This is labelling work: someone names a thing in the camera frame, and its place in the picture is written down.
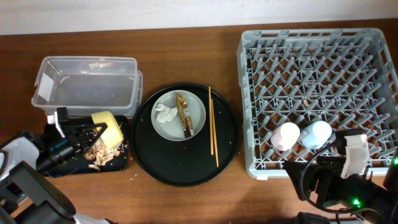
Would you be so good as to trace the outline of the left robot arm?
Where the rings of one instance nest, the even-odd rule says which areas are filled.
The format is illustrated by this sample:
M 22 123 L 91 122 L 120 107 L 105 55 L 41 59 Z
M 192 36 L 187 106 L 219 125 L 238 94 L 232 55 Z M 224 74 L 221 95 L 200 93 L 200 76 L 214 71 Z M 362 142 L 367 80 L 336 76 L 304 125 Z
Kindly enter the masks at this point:
M 98 141 L 108 149 L 123 141 L 109 111 L 71 119 L 66 107 L 47 117 L 43 134 L 26 131 L 1 145 L 1 223 L 110 224 L 76 212 L 68 197 L 44 176 L 83 157 Z

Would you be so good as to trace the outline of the blue plastic cup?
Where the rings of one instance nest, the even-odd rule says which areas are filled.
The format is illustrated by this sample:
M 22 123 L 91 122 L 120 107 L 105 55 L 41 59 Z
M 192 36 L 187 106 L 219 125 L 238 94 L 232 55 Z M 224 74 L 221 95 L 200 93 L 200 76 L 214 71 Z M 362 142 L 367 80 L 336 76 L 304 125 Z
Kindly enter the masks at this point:
M 325 121 L 316 121 L 303 129 L 306 132 L 301 140 L 302 144 L 309 149 L 319 149 L 332 134 L 331 126 Z

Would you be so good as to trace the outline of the yellow bowl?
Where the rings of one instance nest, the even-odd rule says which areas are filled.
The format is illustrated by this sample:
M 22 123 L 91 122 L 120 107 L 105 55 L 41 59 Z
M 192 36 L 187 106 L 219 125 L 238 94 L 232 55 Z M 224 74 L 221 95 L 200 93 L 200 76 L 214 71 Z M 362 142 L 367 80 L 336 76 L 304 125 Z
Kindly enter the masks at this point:
M 109 111 L 102 111 L 91 114 L 91 118 L 94 124 L 105 123 L 107 128 L 101 133 L 101 139 L 108 149 L 115 148 L 117 145 L 122 143 L 123 134 L 121 129 L 116 122 L 113 114 Z

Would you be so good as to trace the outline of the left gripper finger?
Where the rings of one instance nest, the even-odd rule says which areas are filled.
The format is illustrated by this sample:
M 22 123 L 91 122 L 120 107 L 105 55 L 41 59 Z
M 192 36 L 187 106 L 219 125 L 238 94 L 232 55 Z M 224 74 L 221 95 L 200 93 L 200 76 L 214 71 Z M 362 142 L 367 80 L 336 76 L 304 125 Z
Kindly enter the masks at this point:
M 83 155 L 92 156 L 96 155 L 98 152 L 104 152 L 106 145 L 102 139 L 102 134 L 104 131 L 100 128 L 84 129 L 81 132 L 81 137 L 84 140 L 83 145 Z
M 106 123 L 98 123 L 67 126 L 67 136 L 83 136 L 86 131 L 92 131 L 98 128 L 98 134 L 102 135 L 107 130 L 108 125 Z

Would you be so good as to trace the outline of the white napkin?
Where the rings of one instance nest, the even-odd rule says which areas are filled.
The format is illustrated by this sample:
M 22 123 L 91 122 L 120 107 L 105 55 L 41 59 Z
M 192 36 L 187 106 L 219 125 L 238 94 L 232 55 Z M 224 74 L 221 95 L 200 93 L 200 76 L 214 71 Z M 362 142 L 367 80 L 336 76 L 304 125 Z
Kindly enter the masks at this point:
M 155 110 L 158 112 L 156 120 L 158 123 L 168 123 L 171 122 L 177 115 L 177 108 L 171 108 L 159 103 Z

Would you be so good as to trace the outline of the brown snack wrapper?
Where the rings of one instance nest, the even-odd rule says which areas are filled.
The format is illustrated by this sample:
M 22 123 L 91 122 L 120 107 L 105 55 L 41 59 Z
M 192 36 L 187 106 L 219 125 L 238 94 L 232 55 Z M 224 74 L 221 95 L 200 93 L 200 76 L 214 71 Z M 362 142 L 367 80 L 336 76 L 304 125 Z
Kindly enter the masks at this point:
M 180 93 L 176 94 L 176 106 L 182 124 L 184 136 L 185 138 L 190 138 L 194 135 L 192 119 L 190 116 L 187 101 Z

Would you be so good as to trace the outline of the pink plastic cup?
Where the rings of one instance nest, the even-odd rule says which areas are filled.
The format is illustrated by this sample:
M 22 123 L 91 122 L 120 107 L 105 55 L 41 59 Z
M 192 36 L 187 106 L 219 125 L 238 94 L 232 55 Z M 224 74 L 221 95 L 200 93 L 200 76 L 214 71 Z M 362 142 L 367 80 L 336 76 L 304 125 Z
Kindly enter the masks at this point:
M 291 122 L 281 124 L 271 132 L 271 143 L 279 151 L 291 149 L 300 136 L 299 127 Z

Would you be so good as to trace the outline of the food scraps pile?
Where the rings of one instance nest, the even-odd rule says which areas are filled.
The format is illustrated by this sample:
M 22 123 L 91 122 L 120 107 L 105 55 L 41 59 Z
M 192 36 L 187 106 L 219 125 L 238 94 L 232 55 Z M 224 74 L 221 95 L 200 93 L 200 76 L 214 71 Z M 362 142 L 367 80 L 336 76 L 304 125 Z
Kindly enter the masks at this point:
M 84 156 L 88 161 L 89 171 L 93 172 L 111 172 L 123 170 L 128 163 L 128 140 L 123 139 L 122 143 L 115 148 L 104 152 L 98 152 L 95 156 Z

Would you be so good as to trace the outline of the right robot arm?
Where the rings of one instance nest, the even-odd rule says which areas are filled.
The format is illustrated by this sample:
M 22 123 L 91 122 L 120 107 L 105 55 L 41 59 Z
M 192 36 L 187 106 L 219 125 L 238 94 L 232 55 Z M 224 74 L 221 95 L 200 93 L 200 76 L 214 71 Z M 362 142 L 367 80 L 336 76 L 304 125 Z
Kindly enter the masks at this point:
M 371 223 L 397 223 L 397 194 L 353 174 L 340 177 L 345 158 L 319 156 L 316 164 L 286 161 L 298 198 L 327 212 L 357 215 Z

